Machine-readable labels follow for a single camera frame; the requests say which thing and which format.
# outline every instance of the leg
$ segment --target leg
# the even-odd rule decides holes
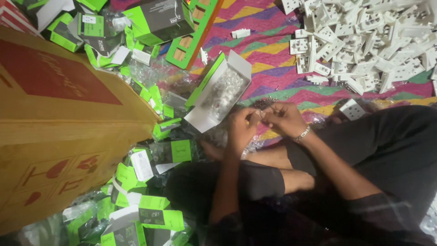
[[[219,162],[184,163],[172,171],[164,195],[172,207],[181,210],[185,217],[206,223],[219,169]],[[239,170],[239,196],[243,200],[281,197],[285,192],[296,189],[296,184],[310,186],[313,180],[309,174],[301,171],[280,170],[242,161]]]
[[[205,154],[212,160],[221,161],[224,149],[218,148],[204,140],[200,141]],[[287,156],[287,148],[279,145],[274,148],[259,150],[256,153],[248,153],[244,160],[279,169],[293,169]]]
[[[410,202],[421,220],[437,190],[437,111],[404,106],[317,130],[341,158],[380,189]],[[287,145],[293,168],[316,174],[315,161]]]

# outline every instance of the red printed label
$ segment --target red printed label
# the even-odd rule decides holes
[[[80,62],[0,39],[0,63],[29,95],[122,103]]]

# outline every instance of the foot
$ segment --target foot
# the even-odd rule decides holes
[[[223,153],[224,149],[216,147],[204,139],[200,140],[200,145],[203,147],[203,151],[205,152],[206,156],[214,161],[221,161],[223,159]]]

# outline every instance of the white switch plate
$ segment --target white switch plate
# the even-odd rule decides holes
[[[350,120],[356,120],[361,118],[366,114],[363,108],[361,108],[358,103],[349,99],[341,108],[340,111]]]

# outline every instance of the zigzag patterned carpet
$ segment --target zigzag patterned carpet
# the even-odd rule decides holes
[[[322,111],[321,114],[331,113],[338,101],[359,95],[341,87],[314,86],[304,80],[305,75],[312,73],[297,74],[295,57],[289,54],[288,41],[291,34],[300,29],[300,23],[294,13],[286,16],[282,6],[271,0],[225,0],[202,47],[212,58],[217,57],[220,51],[228,55],[232,49],[252,64],[252,84],[242,97],[245,105],[270,95],[294,102],[302,111],[313,109],[317,113]],[[241,28],[251,29],[251,35],[232,39],[231,31]],[[201,74],[204,66],[200,58],[196,59],[194,66],[200,68],[191,73]],[[384,94],[366,92],[363,98],[429,98],[433,93],[428,79],[430,73],[431,70],[411,78],[411,83],[396,82],[396,89]],[[413,101],[415,104],[435,102],[434,99]],[[260,133],[263,139],[277,138],[277,134],[267,129],[262,129]]]

